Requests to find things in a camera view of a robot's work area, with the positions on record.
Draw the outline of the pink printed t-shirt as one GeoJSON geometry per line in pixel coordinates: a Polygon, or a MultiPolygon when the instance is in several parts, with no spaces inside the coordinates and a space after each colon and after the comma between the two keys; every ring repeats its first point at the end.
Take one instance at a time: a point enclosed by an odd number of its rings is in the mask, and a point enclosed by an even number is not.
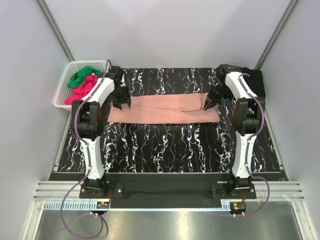
{"type": "Polygon", "coordinates": [[[207,93],[133,96],[131,106],[114,106],[107,118],[109,123],[124,124],[194,124],[218,123],[217,107],[203,110],[207,93]]]}

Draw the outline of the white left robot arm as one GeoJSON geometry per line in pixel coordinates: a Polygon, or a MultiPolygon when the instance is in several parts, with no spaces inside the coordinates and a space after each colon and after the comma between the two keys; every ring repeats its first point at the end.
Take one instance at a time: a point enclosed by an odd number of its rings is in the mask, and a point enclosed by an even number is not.
{"type": "Polygon", "coordinates": [[[103,198],[111,195],[100,146],[106,117],[103,105],[111,98],[112,106],[118,110],[131,107],[131,95],[125,78],[123,68],[108,63],[89,93],[71,104],[72,127],[81,144],[85,160],[85,174],[79,180],[81,198],[103,198]]]}

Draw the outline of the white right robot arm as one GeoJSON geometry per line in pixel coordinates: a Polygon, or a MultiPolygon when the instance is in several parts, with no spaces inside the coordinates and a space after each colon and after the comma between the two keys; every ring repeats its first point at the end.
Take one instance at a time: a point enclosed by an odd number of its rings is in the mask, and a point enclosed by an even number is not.
{"type": "Polygon", "coordinates": [[[219,82],[207,94],[203,110],[207,111],[222,103],[224,89],[229,88],[236,100],[231,126],[235,131],[236,148],[233,167],[227,183],[213,184],[214,198],[243,199],[253,195],[251,161],[257,136],[265,124],[265,98],[258,97],[248,86],[238,66],[221,64],[216,68],[219,82]]]}

